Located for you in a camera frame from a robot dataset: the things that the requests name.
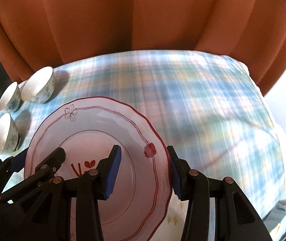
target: orange curtain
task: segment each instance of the orange curtain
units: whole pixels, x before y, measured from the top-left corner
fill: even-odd
[[[43,66],[142,49],[229,55],[264,95],[286,68],[286,1],[0,0],[0,61],[14,81]]]

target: bowl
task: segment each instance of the bowl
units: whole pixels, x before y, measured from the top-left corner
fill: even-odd
[[[33,103],[46,102],[54,92],[55,78],[52,67],[47,66],[36,71],[23,87],[21,98]]]
[[[20,90],[17,82],[13,82],[4,91],[0,99],[0,111],[11,112],[18,109],[20,104]]]
[[[10,153],[15,150],[20,136],[17,126],[9,113],[0,118],[0,153]]]

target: blue floral bowl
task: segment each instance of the blue floral bowl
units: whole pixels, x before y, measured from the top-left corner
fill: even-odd
[[[11,153],[19,144],[20,135],[9,113],[0,118],[0,153]]]
[[[29,78],[23,87],[21,98],[23,101],[44,103],[52,96],[54,89],[54,70],[47,66],[36,71]]]
[[[13,82],[4,91],[0,99],[0,111],[12,112],[18,109],[20,104],[20,90],[17,82]]]

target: white plate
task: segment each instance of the white plate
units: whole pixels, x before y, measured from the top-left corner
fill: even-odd
[[[66,160],[56,173],[78,177],[120,145],[122,161],[113,194],[99,200],[105,241],[147,241],[166,216],[172,193],[169,156],[158,133],[131,106],[107,97],[72,101],[48,116],[31,140],[24,177],[61,146]],[[71,237],[75,239],[75,202]]]

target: table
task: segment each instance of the table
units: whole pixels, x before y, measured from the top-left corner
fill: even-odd
[[[27,148],[36,129],[61,105],[106,96],[146,116],[191,168],[216,179],[232,176],[261,217],[284,192],[274,121],[241,62],[195,51],[131,51],[69,63],[55,68],[54,76],[48,102],[23,102],[11,113],[22,140],[14,153],[1,154],[2,160]],[[5,189],[22,179],[23,171],[15,173]],[[152,240],[179,240],[186,209],[173,197]]]

